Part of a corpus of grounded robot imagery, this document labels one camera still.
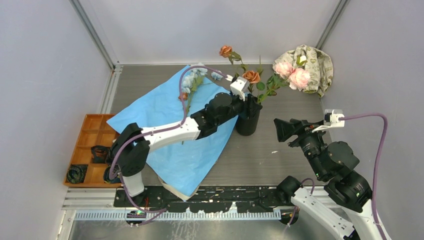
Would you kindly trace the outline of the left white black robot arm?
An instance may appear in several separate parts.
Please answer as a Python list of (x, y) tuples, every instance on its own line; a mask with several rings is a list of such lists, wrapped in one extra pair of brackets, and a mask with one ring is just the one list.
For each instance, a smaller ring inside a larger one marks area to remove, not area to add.
[(220, 92), (203, 109), (186, 117), (183, 122), (145, 129), (135, 122), (128, 124), (109, 149), (112, 158), (110, 168), (113, 170), (118, 165), (126, 200), (135, 207), (145, 202), (142, 170), (150, 153), (177, 142), (206, 138), (235, 117), (253, 119), (262, 108), (259, 99), (251, 93), (241, 98), (233, 93)]

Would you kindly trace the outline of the beige ribbon bow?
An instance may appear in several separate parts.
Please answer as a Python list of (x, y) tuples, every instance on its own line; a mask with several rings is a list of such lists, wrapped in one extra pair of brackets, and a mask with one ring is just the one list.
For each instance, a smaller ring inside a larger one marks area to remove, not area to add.
[(173, 186), (165, 183), (162, 178), (160, 178), (158, 176), (158, 180), (161, 183), (161, 185), (168, 190), (170, 193), (174, 194), (176, 197), (178, 197), (179, 199), (183, 200), (184, 202), (186, 202), (187, 200), (189, 200), (190, 198), (192, 198), (194, 195), (197, 194), (197, 191), (200, 187), (200, 185), (198, 185), (195, 190), (191, 193), (191, 195), (185, 195), (183, 193), (181, 193), (180, 191), (178, 191), (176, 188), (174, 188)]

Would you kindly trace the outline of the blue paper flower bouquet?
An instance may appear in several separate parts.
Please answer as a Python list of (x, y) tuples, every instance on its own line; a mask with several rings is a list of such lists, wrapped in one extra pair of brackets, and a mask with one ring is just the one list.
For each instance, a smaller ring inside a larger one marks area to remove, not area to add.
[[(116, 132), (122, 133), (132, 123), (148, 132), (154, 127), (168, 128), (179, 124), (183, 118), (183, 106), (179, 97), (179, 81), (189, 73), (182, 68), (169, 80), (138, 98), (107, 121)], [(179, 128), (145, 138), (153, 143), (146, 163), (170, 192), (186, 201), (195, 195), (199, 185), (217, 162), (236, 124), (237, 117), (226, 121), (210, 136), (199, 140), (176, 137), (185, 131)]]

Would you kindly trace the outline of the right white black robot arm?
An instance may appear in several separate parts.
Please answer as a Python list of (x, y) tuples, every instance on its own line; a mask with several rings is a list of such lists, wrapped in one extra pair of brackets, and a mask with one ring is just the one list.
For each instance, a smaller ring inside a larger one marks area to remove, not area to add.
[(326, 144), (323, 135), (328, 129), (342, 128), (347, 117), (328, 113), (319, 122), (275, 119), (277, 139), (289, 142), (291, 148), (301, 148), (318, 181), (324, 182), (329, 198), (346, 214), (343, 218), (333, 212), (311, 190), (293, 176), (277, 186), (277, 198), (283, 205), (293, 204), (318, 221), (337, 240), (387, 240), (389, 234), (377, 212), (376, 183), (355, 171), (359, 159), (344, 141)]

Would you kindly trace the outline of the light blue flower stem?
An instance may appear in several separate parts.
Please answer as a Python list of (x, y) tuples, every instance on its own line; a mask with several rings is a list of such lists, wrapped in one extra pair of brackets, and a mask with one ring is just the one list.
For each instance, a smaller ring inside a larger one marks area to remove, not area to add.
[(182, 79), (182, 96), (179, 96), (178, 99), (185, 105), (183, 111), (186, 117), (189, 115), (194, 95), (198, 88), (204, 83), (207, 73), (208, 69), (204, 67), (191, 68)]

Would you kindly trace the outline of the pink peony flower stem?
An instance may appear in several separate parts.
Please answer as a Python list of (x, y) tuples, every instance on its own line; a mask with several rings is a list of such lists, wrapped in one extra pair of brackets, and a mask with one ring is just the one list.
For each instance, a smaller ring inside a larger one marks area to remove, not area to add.
[(267, 97), (277, 95), (281, 87), (289, 87), (292, 90), (303, 91), (311, 80), (310, 73), (305, 70), (307, 57), (298, 55), (294, 60), (277, 59), (273, 66), (273, 74), (265, 83), (256, 84), (258, 89), (258, 103), (261, 104)]

